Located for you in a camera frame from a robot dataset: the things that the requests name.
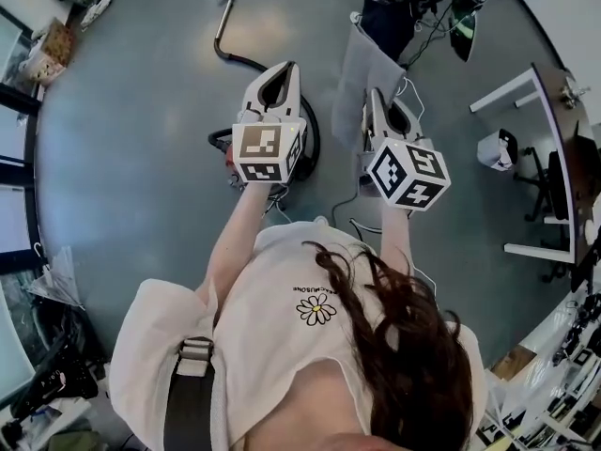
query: desk leg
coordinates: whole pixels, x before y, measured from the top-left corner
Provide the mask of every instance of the desk leg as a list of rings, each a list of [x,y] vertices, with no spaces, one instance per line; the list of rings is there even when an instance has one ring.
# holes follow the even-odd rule
[[[518,101],[516,101],[516,107],[523,107],[527,103],[537,100],[539,97],[540,96],[538,95],[538,92],[532,92],[530,95],[527,95],[523,99],[519,99]]]
[[[530,80],[532,80],[532,75],[532,69],[526,70],[524,73],[518,75],[511,82],[507,82],[507,84],[505,84],[504,86],[500,86],[494,92],[490,92],[487,96],[482,97],[480,100],[470,105],[470,110],[473,113],[478,112],[480,109],[486,107],[493,101],[497,101],[498,99],[504,97],[508,93],[513,92],[514,90],[520,88],[524,84],[527,84]]]
[[[519,244],[505,244],[503,250],[508,254],[518,254],[520,256],[536,257],[539,259],[553,260],[555,262],[574,264],[574,257],[567,251]]]

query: strap buckle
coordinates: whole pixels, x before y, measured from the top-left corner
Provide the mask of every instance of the strap buckle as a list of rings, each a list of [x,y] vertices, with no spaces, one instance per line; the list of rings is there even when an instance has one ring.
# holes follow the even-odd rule
[[[176,372],[179,376],[204,378],[213,355],[213,341],[206,337],[189,337],[181,344],[178,354]]]

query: woman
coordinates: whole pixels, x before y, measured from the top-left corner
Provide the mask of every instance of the woman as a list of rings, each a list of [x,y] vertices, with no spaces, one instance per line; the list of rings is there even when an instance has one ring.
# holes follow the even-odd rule
[[[376,257],[324,224],[259,233],[269,193],[246,187],[196,292],[140,286],[112,362],[116,411],[162,450],[178,346],[202,332],[223,358],[232,449],[462,449],[485,406],[478,343],[410,277],[406,213],[382,206]]]

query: white t-shirt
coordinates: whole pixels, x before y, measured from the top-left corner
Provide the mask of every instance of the white t-shirt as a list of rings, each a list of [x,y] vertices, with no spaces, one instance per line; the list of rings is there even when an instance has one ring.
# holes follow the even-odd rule
[[[229,445],[266,417],[284,398],[295,374],[322,359],[342,368],[362,429],[370,432],[372,398],[355,364],[351,323],[333,292],[328,273],[315,262],[316,241],[348,260],[360,242],[337,229],[314,223],[270,227],[257,237],[254,257],[240,274],[212,331],[225,365]],[[363,288],[372,281],[364,258],[354,262],[355,292],[376,325],[377,298]],[[211,337],[216,311],[186,288],[162,281],[140,286],[117,339],[110,387],[116,411],[154,451],[162,451],[162,429],[171,374],[186,337]],[[470,358],[474,425],[485,409],[484,369],[474,333],[462,326],[460,341]]]

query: brown hair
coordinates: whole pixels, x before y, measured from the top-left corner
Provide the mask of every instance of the brown hair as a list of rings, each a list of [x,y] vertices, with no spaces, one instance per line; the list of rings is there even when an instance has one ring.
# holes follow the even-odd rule
[[[372,434],[412,451],[462,449],[473,404],[470,361],[457,340],[457,315],[449,313],[455,321],[449,327],[426,283],[391,269],[365,247],[355,259],[367,259],[373,284],[365,287],[378,297],[384,313],[373,328],[353,291],[348,260],[321,244],[306,243],[317,248],[316,263],[328,272],[352,321],[355,359],[374,398]]]

